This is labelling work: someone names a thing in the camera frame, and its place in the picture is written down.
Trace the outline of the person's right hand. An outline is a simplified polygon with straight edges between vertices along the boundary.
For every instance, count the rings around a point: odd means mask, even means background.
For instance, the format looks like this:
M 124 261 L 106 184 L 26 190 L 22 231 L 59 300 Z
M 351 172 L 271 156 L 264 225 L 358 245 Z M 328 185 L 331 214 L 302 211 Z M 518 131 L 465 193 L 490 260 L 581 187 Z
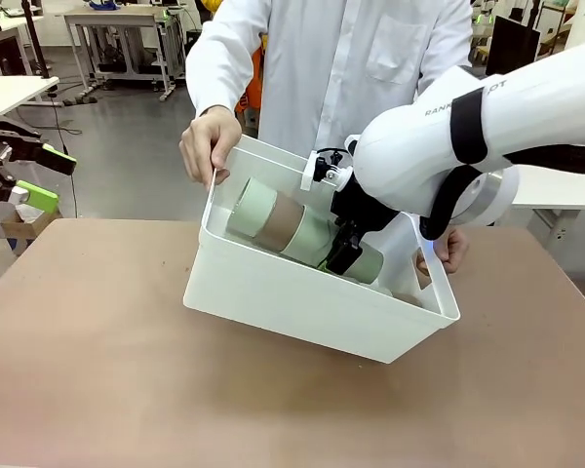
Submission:
M 188 176 L 206 189 L 223 182 L 227 157 L 241 136 L 240 123 L 226 107 L 213 106 L 193 119 L 178 145 Z

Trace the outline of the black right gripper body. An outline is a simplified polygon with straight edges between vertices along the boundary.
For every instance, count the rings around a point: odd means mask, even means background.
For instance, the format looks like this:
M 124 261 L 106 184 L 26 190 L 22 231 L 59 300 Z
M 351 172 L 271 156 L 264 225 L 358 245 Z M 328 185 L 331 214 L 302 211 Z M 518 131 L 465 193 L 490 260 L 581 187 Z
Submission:
M 334 192 L 331 213 L 338 227 L 349 226 L 366 234 L 383 230 L 400 212 L 372 198 L 351 175 L 344 187 Z

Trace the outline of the person's left hand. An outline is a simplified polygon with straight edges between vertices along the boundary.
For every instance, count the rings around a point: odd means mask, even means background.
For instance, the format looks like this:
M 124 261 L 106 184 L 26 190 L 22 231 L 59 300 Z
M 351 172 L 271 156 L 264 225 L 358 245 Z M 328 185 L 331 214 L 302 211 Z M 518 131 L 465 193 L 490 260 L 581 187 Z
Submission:
M 443 235 L 439 244 L 438 257 L 448 274 L 453 274 L 459 269 L 469 247 L 469 238 L 462 229 L 452 227 Z

